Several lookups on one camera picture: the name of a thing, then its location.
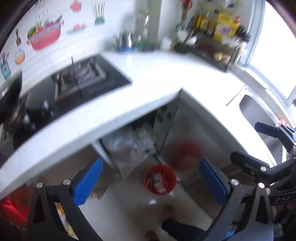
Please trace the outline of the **blue saucer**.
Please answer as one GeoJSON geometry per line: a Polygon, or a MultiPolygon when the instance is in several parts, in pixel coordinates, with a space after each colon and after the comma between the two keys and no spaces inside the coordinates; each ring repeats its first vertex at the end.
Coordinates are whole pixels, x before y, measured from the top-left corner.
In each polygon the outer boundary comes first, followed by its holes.
{"type": "Polygon", "coordinates": [[[134,51],[137,51],[137,46],[131,46],[131,47],[116,46],[115,50],[116,52],[134,52],[134,51]]]}

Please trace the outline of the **glass carafe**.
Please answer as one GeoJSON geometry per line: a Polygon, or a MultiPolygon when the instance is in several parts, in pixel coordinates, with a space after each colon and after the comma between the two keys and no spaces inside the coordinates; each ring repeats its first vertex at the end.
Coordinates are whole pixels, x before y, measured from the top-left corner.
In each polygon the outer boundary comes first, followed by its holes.
{"type": "Polygon", "coordinates": [[[140,9],[137,14],[136,30],[138,45],[149,41],[149,9],[140,9]]]}

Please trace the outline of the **small steel pot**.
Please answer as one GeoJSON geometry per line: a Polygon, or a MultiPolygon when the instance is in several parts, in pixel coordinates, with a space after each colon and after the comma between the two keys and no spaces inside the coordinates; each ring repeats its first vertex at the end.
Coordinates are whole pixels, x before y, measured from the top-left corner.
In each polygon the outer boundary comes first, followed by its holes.
{"type": "Polygon", "coordinates": [[[121,33],[119,36],[114,35],[113,38],[117,46],[126,46],[126,47],[136,46],[136,44],[134,43],[134,35],[130,31],[125,31],[121,33]]]}

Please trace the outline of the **black wok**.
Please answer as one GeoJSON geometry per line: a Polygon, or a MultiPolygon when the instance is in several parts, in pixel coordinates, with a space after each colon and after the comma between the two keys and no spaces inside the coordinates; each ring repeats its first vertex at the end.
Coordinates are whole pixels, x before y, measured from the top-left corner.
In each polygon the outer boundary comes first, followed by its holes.
{"type": "Polygon", "coordinates": [[[23,83],[22,70],[11,75],[1,86],[1,124],[7,132],[14,132],[25,115],[25,104],[19,99],[23,83]]]}

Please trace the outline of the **black gas stove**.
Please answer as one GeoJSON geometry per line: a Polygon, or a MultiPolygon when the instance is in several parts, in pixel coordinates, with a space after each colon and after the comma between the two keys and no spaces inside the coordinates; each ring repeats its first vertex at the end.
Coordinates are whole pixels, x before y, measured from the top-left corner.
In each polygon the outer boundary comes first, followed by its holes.
{"type": "Polygon", "coordinates": [[[13,134],[13,148],[19,148],[35,133],[85,102],[130,84],[100,55],[53,73],[22,96],[25,123],[13,134]]]}

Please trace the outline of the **red trash bin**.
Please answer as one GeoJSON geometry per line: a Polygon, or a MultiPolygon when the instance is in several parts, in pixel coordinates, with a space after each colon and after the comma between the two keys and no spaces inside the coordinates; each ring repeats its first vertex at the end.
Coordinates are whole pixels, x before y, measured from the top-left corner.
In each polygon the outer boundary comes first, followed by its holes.
{"type": "Polygon", "coordinates": [[[174,170],[162,164],[149,167],[144,175],[145,189],[157,196],[170,194],[177,185],[177,176],[174,170]]]}

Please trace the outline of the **dark green utensil mug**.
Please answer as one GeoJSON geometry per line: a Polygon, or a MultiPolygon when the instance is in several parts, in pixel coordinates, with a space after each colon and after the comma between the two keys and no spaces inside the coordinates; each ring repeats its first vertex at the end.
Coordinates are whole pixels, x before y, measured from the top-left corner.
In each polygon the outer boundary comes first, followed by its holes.
{"type": "Polygon", "coordinates": [[[191,51],[192,47],[187,45],[187,44],[175,41],[172,44],[172,49],[176,53],[187,54],[187,53],[189,53],[191,51]]]}

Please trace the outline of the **stainless steel sink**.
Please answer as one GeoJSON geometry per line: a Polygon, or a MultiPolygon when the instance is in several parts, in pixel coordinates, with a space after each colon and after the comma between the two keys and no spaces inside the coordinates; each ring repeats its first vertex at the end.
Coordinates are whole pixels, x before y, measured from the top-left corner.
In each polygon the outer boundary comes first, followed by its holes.
{"type": "MultiPolygon", "coordinates": [[[[253,128],[257,122],[261,122],[270,126],[276,126],[274,122],[275,118],[272,116],[272,114],[267,113],[267,111],[261,107],[255,97],[245,94],[239,103],[239,108],[245,119],[252,125],[253,128]]],[[[258,135],[264,141],[276,163],[282,163],[283,145],[279,139],[262,133],[258,133],[258,135]]]]}

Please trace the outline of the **yellow detergent bottle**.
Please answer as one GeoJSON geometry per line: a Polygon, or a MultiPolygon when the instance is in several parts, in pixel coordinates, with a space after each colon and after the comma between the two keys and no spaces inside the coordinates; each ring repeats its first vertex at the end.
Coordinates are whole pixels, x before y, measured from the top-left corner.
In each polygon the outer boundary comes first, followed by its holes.
{"type": "Polygon", "coordinates": [[[227,13],[219,13],[213,38],[216,41],[222,42],[225,38],[232,39],[240,25],[240,17],[233,18],[227,13]]]}

